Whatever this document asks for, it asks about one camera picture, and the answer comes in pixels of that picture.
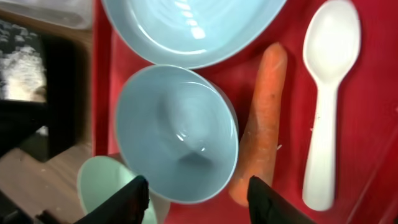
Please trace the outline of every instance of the white plastic spoon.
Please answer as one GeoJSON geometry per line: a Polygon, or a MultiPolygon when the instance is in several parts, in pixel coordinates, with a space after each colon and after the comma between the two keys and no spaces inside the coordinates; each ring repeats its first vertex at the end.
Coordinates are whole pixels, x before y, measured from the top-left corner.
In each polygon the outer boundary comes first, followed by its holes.
{"type": "Polygon", "coordinates": [[[335,197],[337,92],[358,57],[360,42],[358,13],[346,0],[325,2],[305,36],[304,64],[318,87],[303,186],[303,201],[313,210],[329,209],[335,197]]]}

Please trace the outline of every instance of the orange carrot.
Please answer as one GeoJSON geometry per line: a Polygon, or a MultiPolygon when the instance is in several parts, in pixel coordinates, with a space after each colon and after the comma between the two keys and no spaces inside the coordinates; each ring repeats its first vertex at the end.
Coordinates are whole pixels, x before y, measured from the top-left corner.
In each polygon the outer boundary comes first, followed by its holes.
{"type": "Polygon", "coordinates": [[[230,196],[245,207],[250,177],[255,175],[272,185],[286,67],[284,48],[279,43],[269,46],[261,59],[248,123],[239,144],[238,164],[229,185],[230,196]]]}

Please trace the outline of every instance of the tray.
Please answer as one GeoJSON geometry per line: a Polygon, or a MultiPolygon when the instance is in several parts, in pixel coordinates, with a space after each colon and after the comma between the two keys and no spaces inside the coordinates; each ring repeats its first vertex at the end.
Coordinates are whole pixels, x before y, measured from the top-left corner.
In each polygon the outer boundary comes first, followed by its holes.
{"type": "MultiPolygon", "coordinates": [[[[325,212],[302,202],[305,162],[317,89],[302,62],[307,27],[323,0],[289,0],[274,22],[251,45],[212,67],[195,70],[230,98],[239,132],[246,124],[259,60],[279,41],[289,64],[282,97],[273,188],[317,223],[392,223],[398,214],[398,1],[354,0],[362,24],[359,59],[341,84],[337,119],[336,200],[325,212]]],[[[119,151],[114,108],[124,82],[150,65],[112,30],[100,0],[95,4],[93,61],[94,155],[119,151]]],[[[172,204],[169,224],[250,223],[246,208],[226,190],[198,205],[172,204]]]]}

